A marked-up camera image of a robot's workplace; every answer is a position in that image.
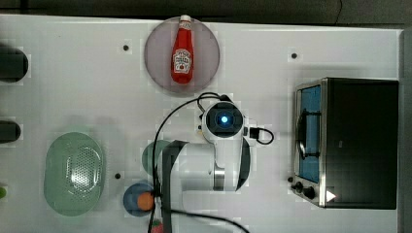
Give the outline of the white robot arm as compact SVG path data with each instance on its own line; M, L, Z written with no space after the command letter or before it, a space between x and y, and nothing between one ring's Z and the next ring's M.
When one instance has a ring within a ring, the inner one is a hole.
M178 233L172 215L184 210L184 192L232 192L246 182L251 166L246 128L246 118L237 106L221 101L201 117L203 144L175 140L163 149L157 171L165 233Z

